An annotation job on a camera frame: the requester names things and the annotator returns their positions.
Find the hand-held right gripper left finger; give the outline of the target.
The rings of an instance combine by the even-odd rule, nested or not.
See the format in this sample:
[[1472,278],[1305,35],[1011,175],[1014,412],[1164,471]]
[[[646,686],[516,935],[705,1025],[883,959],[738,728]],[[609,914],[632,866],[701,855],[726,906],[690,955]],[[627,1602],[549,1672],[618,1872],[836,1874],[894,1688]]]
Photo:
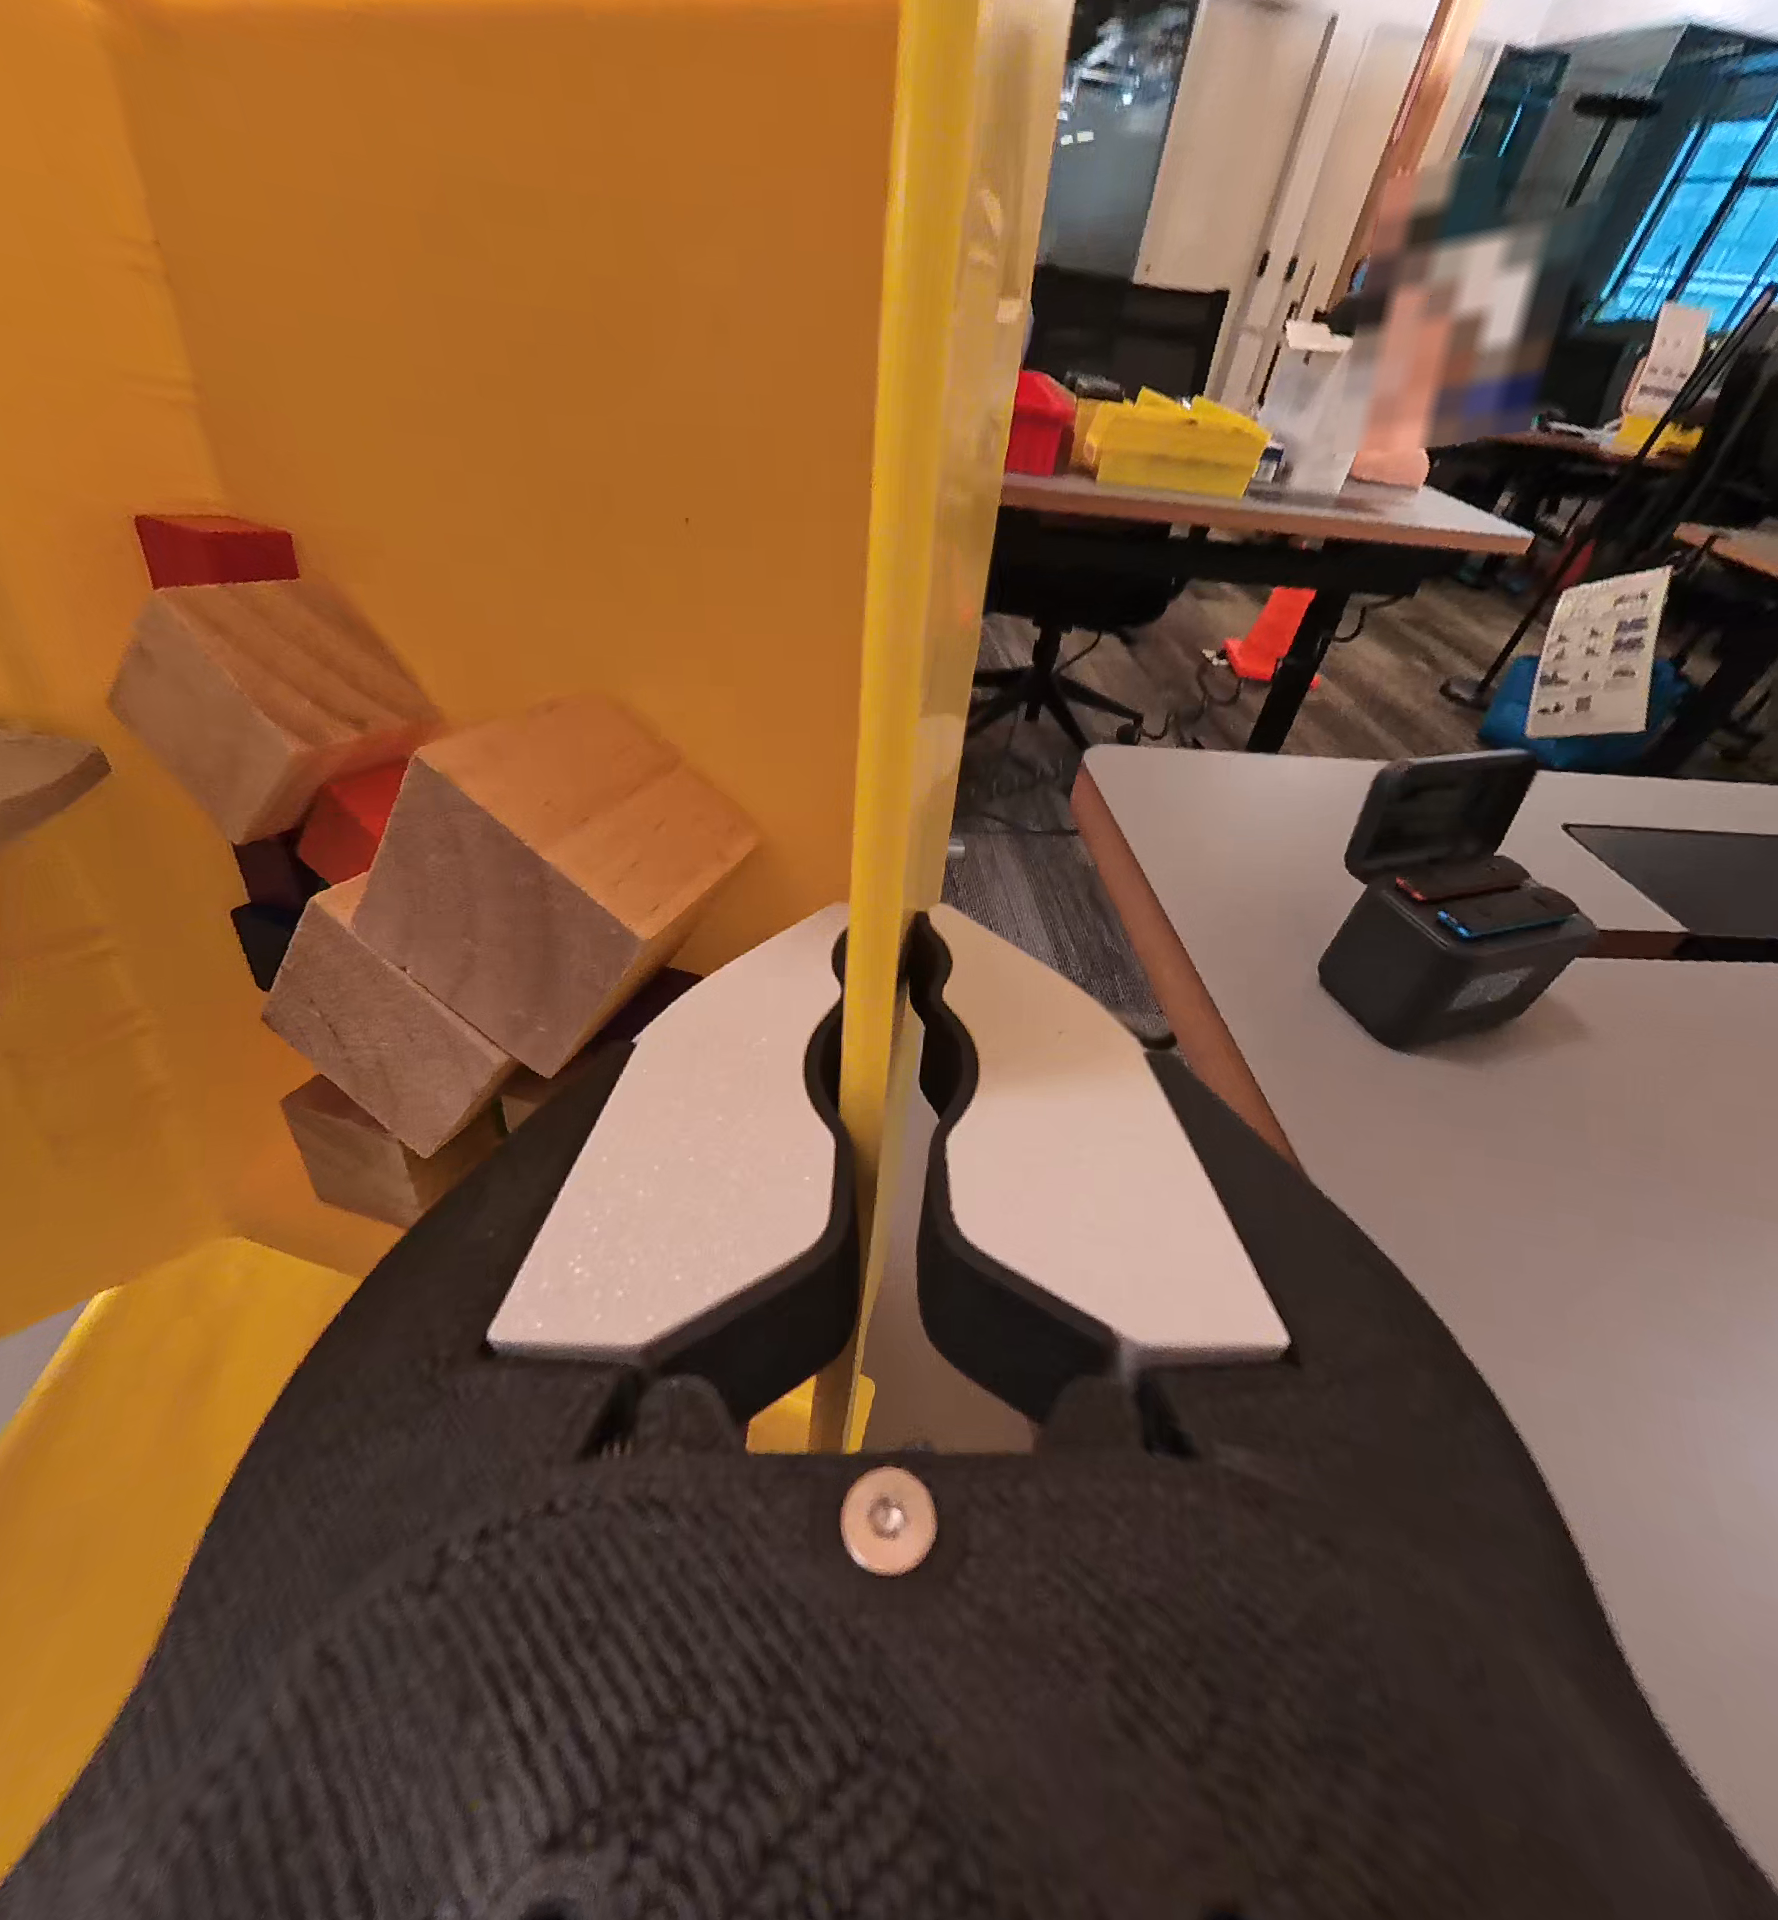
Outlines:
[[705,1383],[747,1424],[856,1324],[838,1112],[849,910],[710,973],[634,1040],[487,1326],[498,1356]]

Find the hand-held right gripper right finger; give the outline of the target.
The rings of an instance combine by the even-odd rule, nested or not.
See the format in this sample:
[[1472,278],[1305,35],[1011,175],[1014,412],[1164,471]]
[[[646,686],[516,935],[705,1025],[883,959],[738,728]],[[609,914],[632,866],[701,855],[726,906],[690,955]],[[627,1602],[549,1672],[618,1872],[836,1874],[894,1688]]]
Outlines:
[[1159,1074],[1061,973],[955,909],[910,925],[931,1111],[928,1344],[1025,1420],[1076,1381],[1285,1356],[1285,1324]]

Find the pile of wooden cubes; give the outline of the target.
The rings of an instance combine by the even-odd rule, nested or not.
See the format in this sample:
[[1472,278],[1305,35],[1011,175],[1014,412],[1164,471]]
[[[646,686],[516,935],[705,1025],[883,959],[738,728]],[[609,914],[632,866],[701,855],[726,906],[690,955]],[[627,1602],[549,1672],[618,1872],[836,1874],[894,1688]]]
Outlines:
[[150,594],[108,710],[236,853],[313,1199],[412,1226],[680,948],[758,844],[615,700],[450,728],[288,532],[135,515]]

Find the yellow plastic box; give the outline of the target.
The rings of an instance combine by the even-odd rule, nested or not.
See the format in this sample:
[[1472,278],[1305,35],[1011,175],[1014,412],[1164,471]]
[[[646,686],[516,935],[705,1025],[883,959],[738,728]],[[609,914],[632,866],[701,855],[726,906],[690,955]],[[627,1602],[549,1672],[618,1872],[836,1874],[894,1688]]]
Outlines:
[[109,710],[142,515],[288,532],[447,733],[632,708],[758,842],[671,959],[851,891],[888,636],[965,673],[1069,5],[0,5],[0,1883],[311,1339],[327,1211],[234,866]]

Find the black battery charger case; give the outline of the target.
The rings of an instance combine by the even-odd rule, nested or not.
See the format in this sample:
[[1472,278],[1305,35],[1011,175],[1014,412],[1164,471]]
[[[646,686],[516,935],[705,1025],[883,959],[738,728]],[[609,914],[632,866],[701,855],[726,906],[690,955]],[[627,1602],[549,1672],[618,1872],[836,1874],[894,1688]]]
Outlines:
[[1370,1038],[1415,1050],[1495,1030],[1595,948],[1563,892],[1502,853],[1537,777],[1522,749],[1385,764],[1356,812],[1356,904],[1316,962]]

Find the orange cone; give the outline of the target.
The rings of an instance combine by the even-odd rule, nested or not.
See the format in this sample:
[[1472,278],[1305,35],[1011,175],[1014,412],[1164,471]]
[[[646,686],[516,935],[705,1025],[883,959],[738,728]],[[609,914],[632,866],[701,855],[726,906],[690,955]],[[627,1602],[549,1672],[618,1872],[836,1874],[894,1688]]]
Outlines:
[[1312,609],[1312,589],[1271,589],[1250,626],[1222,645],[1220,656],[1237,684],[1269,684],[1302,620]]

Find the black office chair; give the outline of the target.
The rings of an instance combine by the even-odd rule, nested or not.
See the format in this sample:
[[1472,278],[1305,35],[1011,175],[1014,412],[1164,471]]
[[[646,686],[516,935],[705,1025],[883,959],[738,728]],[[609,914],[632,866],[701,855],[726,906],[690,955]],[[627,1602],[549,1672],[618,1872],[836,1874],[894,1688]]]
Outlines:
[[972,738],[1005,716],[1053,721],[1082,754],[1089,740],[1074,708],[1115,721],[1115,740],[1134,746],[1143,735],[1142,712],[1082,684],[1061,668],[1061,645],[1072,632],[1095,638],[1128,636],[1147,626],[1190,589],[1190,573],[1164,553],[1161,528],[1110,535],[1024,508],[1001,508],[989,553],[982,611],[1024,618],[1035,638],[1030,658],[1016,668],[975,668],[965,722]]

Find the wooden edged desk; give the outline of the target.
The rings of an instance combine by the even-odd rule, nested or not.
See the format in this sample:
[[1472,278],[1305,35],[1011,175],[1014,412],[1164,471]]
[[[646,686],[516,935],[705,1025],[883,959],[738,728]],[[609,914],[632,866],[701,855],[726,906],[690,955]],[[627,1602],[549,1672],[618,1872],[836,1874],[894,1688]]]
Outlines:
[[1656,775],[1675,775],[1688,761],[1725,728],[1745,697],[1766,684],[1778,667],[1778,532],[1732,530],[1682,523],[1671,532],[1673,546],[1692,562],[1715,565],[1741,577],[1740,597],[1753,609],[1749,618],[1736,614],[1722,632],[1715,662],[1695,684],[1645,764]]
[[1193,584],[1310,593],[1244,740],[1275,754],[1318,683],[1350,605],[1399,601],[1465,558],[1518,561],[1526,528],[1447,492],[1345,485],[1322,498],[1259,489],[1237,496],[1150,492],[1089,475],[1007,475],[992,582],[1050,573],[1125,584],[1134,599]]

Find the blue bag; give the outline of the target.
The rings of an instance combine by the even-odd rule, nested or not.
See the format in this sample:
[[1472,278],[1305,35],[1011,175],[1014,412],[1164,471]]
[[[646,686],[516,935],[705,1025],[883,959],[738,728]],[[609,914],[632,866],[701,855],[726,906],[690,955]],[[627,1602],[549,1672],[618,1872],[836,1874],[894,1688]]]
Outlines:
[[1689,683],[1667,658],[1649,668],[1645,721],[1637,733],[1561,735],[1531,738],[1526,735],[1530,694],[1539,658],[1511,661],[1499,674],[1494,697],[1476,731],[1476,745],[1488,752],[1526,752],[1555,775],[1625,775],[1669,728]]

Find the printed instruction sheet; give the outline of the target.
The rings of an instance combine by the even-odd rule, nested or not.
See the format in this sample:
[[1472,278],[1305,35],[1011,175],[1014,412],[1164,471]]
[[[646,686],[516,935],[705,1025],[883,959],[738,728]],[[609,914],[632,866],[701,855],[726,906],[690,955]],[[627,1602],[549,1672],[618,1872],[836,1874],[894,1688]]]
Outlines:
[[1535,656],[1523,735],[1530,742],[1620,738],[1647,731],[1667,565],[1561,590]]

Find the yellow plastic bin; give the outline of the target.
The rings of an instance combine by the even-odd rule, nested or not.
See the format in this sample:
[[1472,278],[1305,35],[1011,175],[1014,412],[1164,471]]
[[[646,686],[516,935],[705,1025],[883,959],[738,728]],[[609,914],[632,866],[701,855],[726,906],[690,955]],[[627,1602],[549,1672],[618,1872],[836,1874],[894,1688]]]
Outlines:
[[1068,464],[1100,487],[1240,498],[1269,447],[1269,429],[1207,397],[1079,400]]

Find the red plastic bin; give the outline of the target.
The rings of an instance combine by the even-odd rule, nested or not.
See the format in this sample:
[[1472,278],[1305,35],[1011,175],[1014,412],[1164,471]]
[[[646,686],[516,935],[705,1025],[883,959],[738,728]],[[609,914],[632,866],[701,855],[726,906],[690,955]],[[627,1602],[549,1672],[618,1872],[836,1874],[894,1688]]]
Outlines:
[[1076,422],[1076,397],[1050,375],[1024,369],[1016,383],[1003,473],[1031,478],[1065,473]]

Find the black tripod stand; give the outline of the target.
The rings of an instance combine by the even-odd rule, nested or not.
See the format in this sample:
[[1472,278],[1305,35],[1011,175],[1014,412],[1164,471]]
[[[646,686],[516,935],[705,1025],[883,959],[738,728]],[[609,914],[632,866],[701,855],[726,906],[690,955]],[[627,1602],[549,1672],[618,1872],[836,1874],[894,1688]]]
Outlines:
[[[1442,700],[1454,708],[1484,712],[1506,667],[1530,630],[1546,620],[1561,593],[1657,562],[1671,528],[1718,489],[1774,380],[1770,338],[1778,325],[1776,304],[1778,282],[1770,282],[1727,341],[1702,354],[1683,389],[1669,399],[1634,456],[1622,464],[1620,475],[1595,505],[1593,518],[1570,523],[1563,544],[1548,567],[1548,577],[1530,597],[1484,674],[1445,679],[1438,689]],[[1715,399],[1713,417],[1712,424],[1704,426],[1695,448],[1683,460],[1667,469],[1659,466],[1657,450],[1666,432],[1683,424],[1708,397]]]

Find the white cabinet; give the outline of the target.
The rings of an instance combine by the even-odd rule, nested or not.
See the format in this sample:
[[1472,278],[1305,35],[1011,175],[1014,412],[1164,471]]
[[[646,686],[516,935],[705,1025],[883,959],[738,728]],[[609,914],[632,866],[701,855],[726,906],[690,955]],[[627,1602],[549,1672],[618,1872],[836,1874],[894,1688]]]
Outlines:
[[1132,278],[1222,299],[1195,392],[1247,408],[1333,296],[1433,5],[1197,5]]

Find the large grid window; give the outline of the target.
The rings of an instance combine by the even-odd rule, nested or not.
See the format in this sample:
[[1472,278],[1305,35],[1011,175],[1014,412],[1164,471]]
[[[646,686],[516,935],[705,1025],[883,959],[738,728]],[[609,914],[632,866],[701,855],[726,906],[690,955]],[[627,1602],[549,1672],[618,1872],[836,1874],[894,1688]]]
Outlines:
[[1727,332],[1778,301],[1778,59],[1744,61],[1673,136],[1667,166],[1589,307],[1591,325],[1651,325],[1666,304]]

